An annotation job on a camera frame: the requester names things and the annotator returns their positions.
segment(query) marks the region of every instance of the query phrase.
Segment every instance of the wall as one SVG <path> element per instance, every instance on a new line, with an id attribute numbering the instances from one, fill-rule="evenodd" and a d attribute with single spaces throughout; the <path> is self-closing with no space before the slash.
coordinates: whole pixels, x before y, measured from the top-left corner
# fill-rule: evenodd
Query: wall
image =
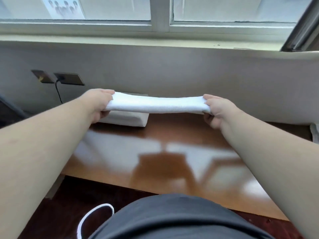
<path id="1" fill-rule="evenodd" d="M 319 122 L 319 61 L 242 57 L 238 50 L 86 44 L 1 44 L 0 93 L 36 113 L 59 104 L 53 84 L 30 72 L 78 73 L 84 87 L 58 84 L 63 101 L 90 88 L 150 96 L 233 101 L 265 121 Z"/>

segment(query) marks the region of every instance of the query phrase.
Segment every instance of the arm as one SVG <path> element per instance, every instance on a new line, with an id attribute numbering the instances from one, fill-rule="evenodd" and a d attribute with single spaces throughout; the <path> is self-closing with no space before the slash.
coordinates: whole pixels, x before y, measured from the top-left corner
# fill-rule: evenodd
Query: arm
<path id="1" fill-rule="evenodd" d="M 15 239 L 53 185 L 113 90 L 93 89 L 0 129 L 0 237 Z"/>
<path id="2" fill-rule="evenodd" d="M 205 115 L 243 159 L 261 186 L 305 236 L 318 238 L 319 145 L 282 131 L 204 95 L 214 117 Z"/>

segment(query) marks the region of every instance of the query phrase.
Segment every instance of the wooden desk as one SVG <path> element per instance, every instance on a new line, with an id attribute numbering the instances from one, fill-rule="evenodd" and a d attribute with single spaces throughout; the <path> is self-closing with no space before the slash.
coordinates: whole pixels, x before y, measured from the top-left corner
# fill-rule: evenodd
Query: wooden desk
<path id="1" fill-rule="evenodd" d="M 288 220 L 201 115 L 150 114 L 145 128 L 94 124 L 62 173 L 158 194 L 196 195 Z"/>

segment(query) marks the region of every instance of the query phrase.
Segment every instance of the white cable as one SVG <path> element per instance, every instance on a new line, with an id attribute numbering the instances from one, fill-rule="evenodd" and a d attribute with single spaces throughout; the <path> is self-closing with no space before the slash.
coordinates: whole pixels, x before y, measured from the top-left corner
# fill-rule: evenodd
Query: white cable
<path id="1" fill-rule="evenodd" d="M 81 219 L 79 225 L 78 225 L 78 229 L 77 229 L 77 239 L 82 239 L 82 235 L 81 235 L 81 228 L 82 228 L 82 224 L 85 221 L 85 219 L 95 210 L 103 207 L 103 206 L 108 206 L 112 209 L 112 215 L 114 215 L 114 208 L 111 204 L 102 204 L 102 205 L 98 205 L 96 207 L 94 207 L 93 209 L 91 209 L 88 213 L 86 213 L 86 215 Z"/>

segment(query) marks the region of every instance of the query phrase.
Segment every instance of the window frame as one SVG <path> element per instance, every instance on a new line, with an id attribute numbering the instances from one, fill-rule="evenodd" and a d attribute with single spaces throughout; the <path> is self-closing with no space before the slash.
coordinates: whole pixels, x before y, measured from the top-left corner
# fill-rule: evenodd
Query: window frame
<path id="1" fill-rule="evenodd" d="M 0 20 L 0 34 L 282 42 L 295 24 L 173 20 L 173 0 L 150 0 L 150 21 Z"/>

